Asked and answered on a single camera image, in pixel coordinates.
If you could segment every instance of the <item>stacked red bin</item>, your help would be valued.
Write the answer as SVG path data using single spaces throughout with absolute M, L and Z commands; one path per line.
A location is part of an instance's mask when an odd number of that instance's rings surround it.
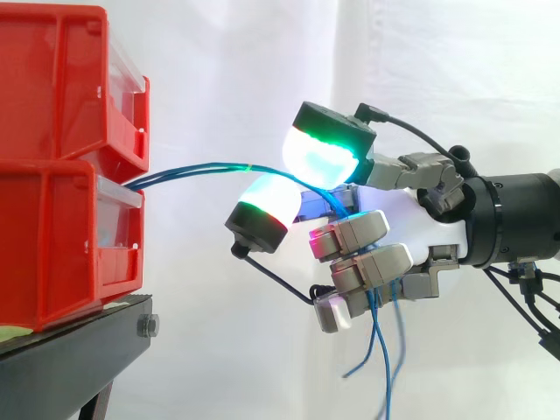
M 142 286 L 150 84 L 93 6 L 0 3 L 0 326 Z

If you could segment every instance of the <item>cable connector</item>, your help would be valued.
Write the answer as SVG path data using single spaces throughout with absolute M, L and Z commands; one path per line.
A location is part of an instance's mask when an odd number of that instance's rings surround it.
M 553 332 L 541 334 L 539 344 L 560 361 L 560 337 Z
M 369 124 L 372 121 L 375 123 L 386 123 L 390 118 L 387 112 L 366 103 L 361 103 L 353 116 L 365 124 Z

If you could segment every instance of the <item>green led light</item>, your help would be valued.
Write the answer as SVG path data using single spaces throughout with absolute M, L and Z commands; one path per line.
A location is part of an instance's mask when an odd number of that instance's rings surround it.
M 283 162 L 302 181 L 325 190 L 345 182 L 358 166 L 352 152 L 292 127 L 283 144 Z
M 260 208 L 289 228 L 301 207 L 301 194 L 293 181 L 267 174 L 255 181 L 239 201 Z

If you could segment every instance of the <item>black metal stand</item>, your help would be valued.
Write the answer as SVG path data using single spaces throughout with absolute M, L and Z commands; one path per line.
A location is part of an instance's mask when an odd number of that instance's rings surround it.
M 151 296 L 61 328 L 0 344 L 0 419 L 80 420 L 105 417 L 112 381 L 151 343 L 139 322 Z

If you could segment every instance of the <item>yellow tape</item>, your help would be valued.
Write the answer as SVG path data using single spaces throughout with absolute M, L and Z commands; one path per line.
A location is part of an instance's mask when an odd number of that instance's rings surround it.
M 32 329 L 23 328 L 22 326 L 0 326 L 0 343 L 31 333 L 33 333 Z

